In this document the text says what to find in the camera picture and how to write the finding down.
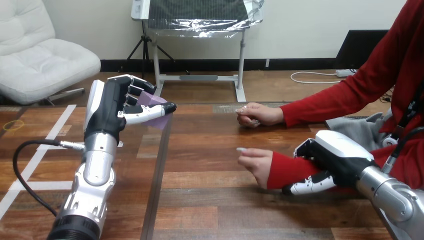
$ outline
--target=solar panel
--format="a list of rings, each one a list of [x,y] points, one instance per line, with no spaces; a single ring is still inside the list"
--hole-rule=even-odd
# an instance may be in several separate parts
[[[214,31],[249,25],[243,0],[151,0],[148,18],[152,29]]]

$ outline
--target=black baseboard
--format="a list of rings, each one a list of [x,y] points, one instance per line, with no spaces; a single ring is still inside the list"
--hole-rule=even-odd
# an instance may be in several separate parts
[[[244,71],[286,71],[286,70],[322,70],[333,69],[335,58],[286,58],[270,59],[266,67],[266,59],[246,59],[244,60]],[[118,72],[123,66],[123,72],[141,72],[142,59],[101,60],[101,72]],[[168,59],[160,59],[160,72],[229,72],[239,70],[238,59],[181,59],[172,62]],[[153,73],[153,61],[149,60],[145,64],[145,72]]]

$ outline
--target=lanyard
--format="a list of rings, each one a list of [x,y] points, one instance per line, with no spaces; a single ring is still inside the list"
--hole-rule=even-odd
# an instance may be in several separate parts
[[[424,91],[424,80],[420,83],[419,87],[417,88],[412,98],[412,101],[410,102],[408,108],[403,114],[399,124],[396,126],[394,133],[391,134],[391,137],[393,139],[396,139],[396,140],[399,139],[399,137],[402,135],[402,132],[404,131],[404,128],[421,110],[420,108],[422,104],[420,102],[420,98],[421,98],[421,95],[423,94],[423,91]]]

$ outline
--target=black monitor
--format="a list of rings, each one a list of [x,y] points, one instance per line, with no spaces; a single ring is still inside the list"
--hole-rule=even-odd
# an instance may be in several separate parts
[[[349,30],[335,59],[335,69],[359,69],[388,30]]]

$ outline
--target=person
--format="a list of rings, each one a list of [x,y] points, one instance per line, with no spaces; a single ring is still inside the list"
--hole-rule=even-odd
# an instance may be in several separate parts
[[[424,83],[424,0],[407,0],[387,34],[374,48],[367,62],[357,72],[321,92],[271,108],[251,102],[236,110],[238,122],[249,128],[324,122],[346,134],[371,154],[382,167],[396,145],[382,141],[400,124],[417,94],[417,111],[399,136],[424,126],[424,105],[420,91]],[[342,118],[378,100],[395,86],[390,109],[386,115],[370,119]],[[248,169],[264,189],[281,189],[301,182],[321,170],[301,157],[285,156],[266,149],[243,149],[238,163]],[[413,189],[424,183],[424,134],[417,134],[404,146],[390,175]]]

